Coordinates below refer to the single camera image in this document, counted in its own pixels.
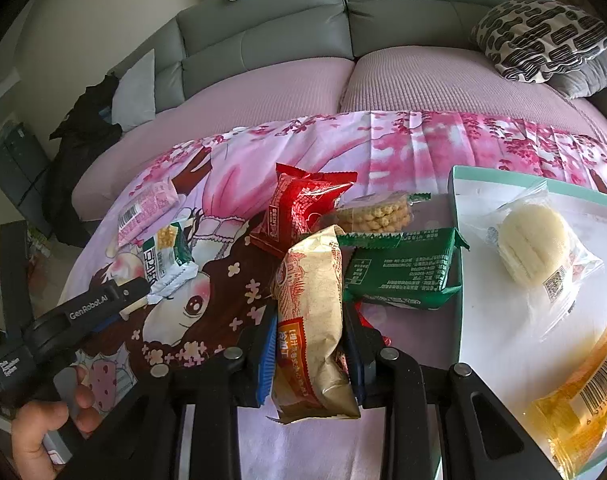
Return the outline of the person's left hand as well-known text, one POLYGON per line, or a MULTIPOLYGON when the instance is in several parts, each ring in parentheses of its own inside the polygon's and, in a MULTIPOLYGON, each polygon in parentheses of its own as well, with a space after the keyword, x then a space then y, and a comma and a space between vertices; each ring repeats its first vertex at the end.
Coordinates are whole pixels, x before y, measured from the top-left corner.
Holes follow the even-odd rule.
MULTIPOLYGON (((95 397, 84 383, 88 374, 82 366, 76 367, 77 387, 75 402, 78 414, 76 427, 87 437, 100 426, 102 416, 94 408, 95 397)), ((64 401, 33 400, 25 404, 12 421, 13 460, 19 477, 24 480, 52 480, 62 469, 50 459, 43 446, 49 431, 59 430, 69 421, 69 408, 64 401)))

